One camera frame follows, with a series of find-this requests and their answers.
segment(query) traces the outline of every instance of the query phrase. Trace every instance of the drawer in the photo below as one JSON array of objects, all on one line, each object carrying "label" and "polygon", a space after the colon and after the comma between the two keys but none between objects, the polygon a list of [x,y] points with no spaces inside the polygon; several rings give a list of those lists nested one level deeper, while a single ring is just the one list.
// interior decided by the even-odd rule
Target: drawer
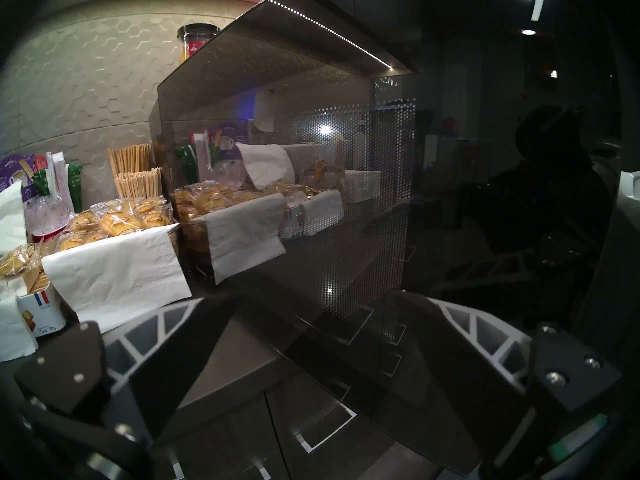
[{"label": "drawer", "polygon": [[175,454],[185,480],[287,479],[264,393],[178,437],[166,450]]},{"label": "drawer", "polygon": [[292,480],[356,479],[395,442],[303,373],[266,393]]}]

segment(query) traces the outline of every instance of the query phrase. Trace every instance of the hexagonal tile wall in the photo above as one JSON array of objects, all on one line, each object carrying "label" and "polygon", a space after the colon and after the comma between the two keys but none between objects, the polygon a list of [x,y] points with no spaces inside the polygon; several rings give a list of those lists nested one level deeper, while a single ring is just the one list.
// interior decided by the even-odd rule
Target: hexagonal tile wall
[{"label": "hexagonal tile wall", "polygon": [[184,24],[224,28],[252,3],[103,0],[44,18],[0,72],[0,155],[64,151],[83,204],[115,196],[107,148],[149,142],[158,85],[179,65]]}]

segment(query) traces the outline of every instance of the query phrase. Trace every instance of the green packet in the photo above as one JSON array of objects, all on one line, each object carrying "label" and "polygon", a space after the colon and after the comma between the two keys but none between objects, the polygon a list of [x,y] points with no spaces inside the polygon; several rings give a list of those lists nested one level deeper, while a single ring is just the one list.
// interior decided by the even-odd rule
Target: green packet
[{"label": "green packet", "polygon": [[[80,173],[82,165],[70,163],[68,165],[67,186],[69,187],[69,195],[73,203],[73,211],[80,213],[82,208],[82,186]],[[47,184],[47,169],[42,168],[33,174],[33,183],[38,190],[38,196],[49,196],[49,184]]]},{"label": "green packet", "polygon": [[80,181],[82,165],[69,163],[68,167],[69,169],[67,173],[67,186],[69,187],[69,195],[71,195],[71,202],[73,203],[73,211],[75,211],[76,213],[80,213],[83,210],[82,186]]},{"label": "green packet", "polygon": [[190,144],[177,147],[173,153],[180,159],[182,163],[182,171],[187,183],[195,184],[198,182],[198,159],[195,149]]},{"label": "green packet", "polygon": [[42,168],[33,174],[31,178],[38,190],[38,196],[49,196],[49,184],[47,184],[47,169]]}]

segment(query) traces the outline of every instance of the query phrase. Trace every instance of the purple box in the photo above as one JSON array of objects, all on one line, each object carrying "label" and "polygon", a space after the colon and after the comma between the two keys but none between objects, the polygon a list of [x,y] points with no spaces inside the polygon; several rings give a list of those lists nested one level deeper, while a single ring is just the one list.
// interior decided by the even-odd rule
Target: purple box
[{"label": "purple box", "polygon": [[7,189],[18,180],[22,181],[22,202],[33,199],[38,195],[38,190],[24,171],[20,161],[24,161],[33,171],[33,154],[12,154],[0,161],[0,192]]}]

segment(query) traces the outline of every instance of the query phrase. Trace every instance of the french flag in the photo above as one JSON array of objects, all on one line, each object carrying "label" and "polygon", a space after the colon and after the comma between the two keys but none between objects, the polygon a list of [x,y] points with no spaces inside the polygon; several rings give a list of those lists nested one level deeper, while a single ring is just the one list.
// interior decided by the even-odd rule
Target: french flag
[{"label": "french flag", "polygon": [[44,290],[41,290],[40,292],[36,292],[33,295],[33,297],[36,298],[36,301],[40,308],[43,308],[43,307],[46,308],[49,305],[49,298],[45,294]]}]

